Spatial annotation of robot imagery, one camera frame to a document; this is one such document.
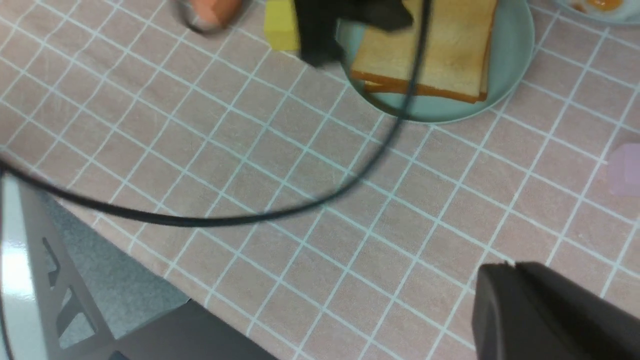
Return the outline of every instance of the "light blue plate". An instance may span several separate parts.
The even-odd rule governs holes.
[[[346,52],[342,64],[347,78],[356,90],[373,106],[390,115],[397,115],[404,95],[368,94],[363,83],[349,76],[365,26],[343,22],[338,27],[338,42]],[[452,122],[472,117],[505,98],[515,89],[531,62],[535,44],[535,32],[531,11],[525,0],[500,0],[495,12],[491,39],[491,63],[489,65],[488,96],[484,102],[469,104],[443,97],[417,96],[410,120],[419,122]]]
[[[593,21],[596,24],[601,24],[601,25],[603,24],[603,25],[608,25],[608,26],[638,26],[638,25],[640,25],[640,15],[632,16],[629,19],[624,20],[624,21],[610,20],[610,19],[607,19],[606,17],[579,12],[578,10],[572,8],[569,5],[570,3],[569,3],[568,0],[555,0],[554,2],[563,11],[566,11],[568,13],[572,13],[575,16],[581,17],[583,19],[586,19],[586,20],[589,20],[589,21]]]

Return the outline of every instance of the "bread slice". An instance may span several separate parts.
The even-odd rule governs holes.
[[[406,88],[422,0],[403,2],[415,24],[398,33],[365,30],[351,77]],[[476,102],[497,0],[433,0],[419,94]]]
[[[491,58],[491,42],[487,44],[487,51],[484,54],[484,67],[483,67],[483,75],[482,80],[480,82],[480,94],[478,97],[478,101],[485,101],[487,99],[488,90],[489,90],[489,64]],[[406,88],[409,85],[408,81],[405,81],[402,85],[388,85],[388,84],[379,84],[374,83],[373,81],[365,81],[364,82],[364,91],[369,93],[378,93],[385,92],[391,94],[406,94]],[[418,84],[418,88],[416,90],[416,96],[429,96],[433,93],[432,89],[424,85]]]

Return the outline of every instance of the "black cord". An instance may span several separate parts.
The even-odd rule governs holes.
[[[150,224],[167,225],[175,227],[221,227],[221,226],[234,226],[234,225],[246,225],[256,222],[265,222],[276,220],[279,218],[289,217],[299,213],[309,211],[326,204],[327,202],[334,201],[342,196],[345,196],[348,192],[355,189],[360,184],[360,181],[366,178],[378,165],[380,160],[386,155],[388,147],[394,144],[397,135],[403,125],[403,122],[408,118],[408,112],[413,102],[418,79],[420,76],[420,70],[424,61],[424,53],[426,50],[427,42],[427,28],[428,19],[431,9],[431,0],[423,0],[422,3],[422,17],[420,18],[419,36],[416,45],[416,52],[413,61],[413,69],[411,72],[409,86],[407,94],[404,97],[402,106],[400,108],[400,114],[396,118],[391,130],[387,137],[384,139],[382,145],[378,147],[378,150],[371,156],[364,168],[354,178],[349,180],[342,188],[335,190],[334,192],[326,193],[318,200],[308,201],[306,203],[293,206],[291,208],[279,209],[267,213],[261,213],[256,215],[245,215],[239,217],[225,217],[225,218],[191,218],[191,217],[176,217],[171,215],[154,214],[146,211],[140,211],[131,208],[123,208],[108,204],[106,202],[97,201],[83,195],[79,195],[68,190],[64,190],[54,186],[52,184],[43,182],[35,177],[28,175],[27,173],[19,170],[17,167],[11,165],[5,159],[0,158],[0,170],[5,171],[8,174],[20,179],[21,181],[50,193],[55,197],[73,202],[77,205],[84,206],[96,211],[100,211],[116,217],[127,218],[129,220],[137,220],[140,222],[146,222]]]

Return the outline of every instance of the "table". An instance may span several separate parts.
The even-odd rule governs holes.
[[[640,30],[531,8],[536,54],[507,101],[410,124],[365,186],[327,208],[193,231],[67,206],[283,360],[471,359],[486,262],[541,261],[640,315],[640,202],[605,182],[608,154],[640,142]],[[92,197],[184,216],[337,186],[392,119],[340,69],[270,51],[263,9],[206,40],[160,0],[4,0],[2,155]]]

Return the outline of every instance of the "gray floor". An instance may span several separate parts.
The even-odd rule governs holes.
[[[44,202],[116,338],[187,301],[180,290],[149,272],[55,200],[44,197]],[[90,331],[88,324],[74,321],[61,343],[74,343],[90,335]]]

